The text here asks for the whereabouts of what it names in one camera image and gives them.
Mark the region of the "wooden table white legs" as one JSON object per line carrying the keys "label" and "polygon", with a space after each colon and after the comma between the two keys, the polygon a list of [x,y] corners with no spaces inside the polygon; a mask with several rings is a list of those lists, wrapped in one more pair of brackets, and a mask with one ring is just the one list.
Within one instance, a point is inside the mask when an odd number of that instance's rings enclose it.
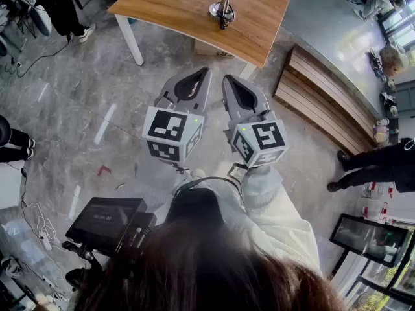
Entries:
{"label": "wooden table white legs", "polygon": [[137,65],[144,60],[129,19],[184,34],[246,62],[240,77],[248,79],[265,66],[290,0],[230,0],[235,15],[226,29],[209,16],[220,0],[117,0],[110,8]]}

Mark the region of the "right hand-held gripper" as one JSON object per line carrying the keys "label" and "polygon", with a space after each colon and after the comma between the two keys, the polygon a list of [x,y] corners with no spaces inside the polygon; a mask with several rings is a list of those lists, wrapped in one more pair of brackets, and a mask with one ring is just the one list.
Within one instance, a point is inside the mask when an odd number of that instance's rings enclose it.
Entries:
{"label": "right hand-held gripper", "polygon": [[247,80],[226,75],[222,81],[225,110],[230,116],[226,135],[248,168],[277,162],[289,149],[283,121],[266,96]]}

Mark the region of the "black head-mounted device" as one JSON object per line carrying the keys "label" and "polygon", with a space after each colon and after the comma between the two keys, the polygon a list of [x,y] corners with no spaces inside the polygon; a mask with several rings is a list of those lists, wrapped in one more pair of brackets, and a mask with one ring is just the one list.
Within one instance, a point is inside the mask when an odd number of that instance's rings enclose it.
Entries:
{"label": "black head-mounted device", "polygon": [[199,227],[222,227],[224,220],[216,194],[209,188],[180,191],[172,200],[165,223],[179,221],[188,221]]}

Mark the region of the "cardboard box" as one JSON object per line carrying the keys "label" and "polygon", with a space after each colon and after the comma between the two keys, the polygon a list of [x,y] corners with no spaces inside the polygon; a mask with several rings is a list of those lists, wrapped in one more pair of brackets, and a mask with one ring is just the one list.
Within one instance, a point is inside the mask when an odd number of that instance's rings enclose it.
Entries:
{"label": "cardboard box", "polygon": [[202,56],[215,56],[221,58],[233,58],[233,55],[222,51],[214,46],[204,43],[200,40],[194,42],[194,53]]}

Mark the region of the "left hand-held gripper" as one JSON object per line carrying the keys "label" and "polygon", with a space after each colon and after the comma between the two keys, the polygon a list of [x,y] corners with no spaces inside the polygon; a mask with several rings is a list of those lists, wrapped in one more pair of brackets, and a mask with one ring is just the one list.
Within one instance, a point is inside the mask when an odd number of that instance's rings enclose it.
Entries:
{"label": "left hand-held gripper", "polygon": [[192,68],[166,81],[154,105],[148,107],[142,138],[151,157],[184,164],[202,138],[212,72]]}

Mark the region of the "person's right forearm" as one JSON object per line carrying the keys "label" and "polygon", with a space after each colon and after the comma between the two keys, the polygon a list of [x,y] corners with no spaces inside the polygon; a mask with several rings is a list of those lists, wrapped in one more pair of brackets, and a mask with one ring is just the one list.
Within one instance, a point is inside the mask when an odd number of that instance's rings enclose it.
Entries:
{"label": "person's right forearm", "polygon": [[207,185],[217,195],[224,223],[246,246],[322,273],[313,229],[297,212],[274,167],[253,168],[242,177],[242,203],[230,183],[211,180]]}

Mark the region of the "wooden slatted bench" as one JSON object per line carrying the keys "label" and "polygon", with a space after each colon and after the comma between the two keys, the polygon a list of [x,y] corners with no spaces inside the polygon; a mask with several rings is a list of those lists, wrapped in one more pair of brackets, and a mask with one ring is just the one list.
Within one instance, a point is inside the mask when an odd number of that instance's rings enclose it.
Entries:
{"label": "wooden slatted bench", "polygon": [[287,53],[273,99],[347,154],[377,147],[375,116],[336,75],[298,45]]}

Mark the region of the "white cabinet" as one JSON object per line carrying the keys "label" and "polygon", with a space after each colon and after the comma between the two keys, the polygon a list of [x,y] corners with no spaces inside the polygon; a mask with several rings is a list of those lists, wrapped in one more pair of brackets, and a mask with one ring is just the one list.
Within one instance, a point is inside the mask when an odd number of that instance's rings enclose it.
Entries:
{"label": "white cabinet", "polygon": [[0,210],[17,207],[20,200],[20,186],[22,180],[21,169],[24,161],[0,163]]}

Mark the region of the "black framed glass cabinet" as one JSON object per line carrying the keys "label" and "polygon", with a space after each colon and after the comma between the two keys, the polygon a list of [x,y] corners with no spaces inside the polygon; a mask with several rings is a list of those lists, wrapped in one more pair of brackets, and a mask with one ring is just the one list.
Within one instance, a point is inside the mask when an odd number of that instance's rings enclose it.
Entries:
{"label": "black framed glass cabinet", "polygon": [[407,229],[342,214],[329,241],[392,268],[400,262],[409,238]]}

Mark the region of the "beige plush toy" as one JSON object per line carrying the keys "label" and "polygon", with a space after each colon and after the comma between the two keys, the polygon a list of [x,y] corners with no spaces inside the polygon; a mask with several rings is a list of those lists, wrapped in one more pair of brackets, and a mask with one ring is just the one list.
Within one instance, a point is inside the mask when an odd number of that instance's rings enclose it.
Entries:
{"label": "beige plush toy", "polygon": [[405,71],[409,59],[404,48],[396,43],[389,43],[379,51],[383,71],[388,78]]}

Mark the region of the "clear bottle red label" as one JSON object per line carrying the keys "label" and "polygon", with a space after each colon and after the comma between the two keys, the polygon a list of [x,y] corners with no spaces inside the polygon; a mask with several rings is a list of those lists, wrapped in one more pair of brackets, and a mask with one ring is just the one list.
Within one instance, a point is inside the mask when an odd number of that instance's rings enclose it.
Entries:
{"label": "clear bottle red label", "polygon": [[380,200],[384,195],[393,193],[395,183],[368,182],[362,186],[361,196],[374,200]]}
{"label": "clear bottle red label", "polygon": [[388,203],[383,202],[381,205],[368,205],[362,208],[363,218],[378,223],[385,223],[388,219],[387,215]]}

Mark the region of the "metal corkscrew tool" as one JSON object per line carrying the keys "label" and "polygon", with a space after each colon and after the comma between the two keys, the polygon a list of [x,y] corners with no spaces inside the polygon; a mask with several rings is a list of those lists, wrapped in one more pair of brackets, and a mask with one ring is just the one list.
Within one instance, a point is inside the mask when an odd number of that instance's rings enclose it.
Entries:
{"label": "metal corkscrew tool", "polygon": [[235,12],[230,5],[230,0],[221,0],[209,7],[209,16],[218,22],[221,30],[235,20]]}

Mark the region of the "black monitor screen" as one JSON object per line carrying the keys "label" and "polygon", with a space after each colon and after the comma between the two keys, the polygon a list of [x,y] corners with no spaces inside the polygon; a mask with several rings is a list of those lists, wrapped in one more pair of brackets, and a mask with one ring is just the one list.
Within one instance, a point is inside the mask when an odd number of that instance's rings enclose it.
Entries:
{"label": "black monitor screen", "polygon": [[156,225],[156,216],[147,211],[142,198],[90,199],[65,237],[77,246],[112,257],[139,248]]}

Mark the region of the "white round chair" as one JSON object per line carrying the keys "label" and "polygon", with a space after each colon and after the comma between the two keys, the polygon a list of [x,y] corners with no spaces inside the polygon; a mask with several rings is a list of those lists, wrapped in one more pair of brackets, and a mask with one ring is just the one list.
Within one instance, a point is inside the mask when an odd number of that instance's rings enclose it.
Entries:
{"label": "white round chair", "polygon": [[41,5],[30,7],[29,16],[31,17],[33,23],[36,25],[38,30],[44,36],[50,36],[52,31],[52,23],[44,7],[42,7]]}

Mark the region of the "white power strip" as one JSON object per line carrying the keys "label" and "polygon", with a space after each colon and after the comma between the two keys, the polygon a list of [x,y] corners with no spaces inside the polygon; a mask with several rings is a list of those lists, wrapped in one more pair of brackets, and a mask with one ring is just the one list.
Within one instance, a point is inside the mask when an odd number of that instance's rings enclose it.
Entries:
{"label": "white power strip", "polygon": [[51,251],[52,250],[52,245],[49,241],[47,233],[45,231],[41,231],[39,233],[39,238],[40,238],[41,242],[43,243],[43,245],[45,246],[45,249],[47,251]]}

